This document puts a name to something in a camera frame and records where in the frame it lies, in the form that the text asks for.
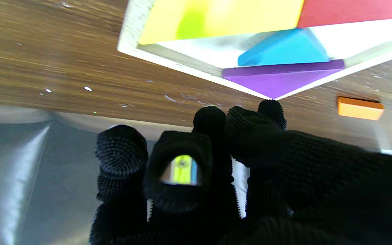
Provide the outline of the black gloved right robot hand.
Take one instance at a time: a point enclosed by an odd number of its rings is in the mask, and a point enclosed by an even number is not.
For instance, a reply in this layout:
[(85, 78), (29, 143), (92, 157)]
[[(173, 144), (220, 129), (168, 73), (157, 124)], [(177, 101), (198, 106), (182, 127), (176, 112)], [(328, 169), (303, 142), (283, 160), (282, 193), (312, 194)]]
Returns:
[(147, 152), (97, 137), (91, 245), (392, 245), (392, 156), (287, 130), (281, 104), (199, 109)]

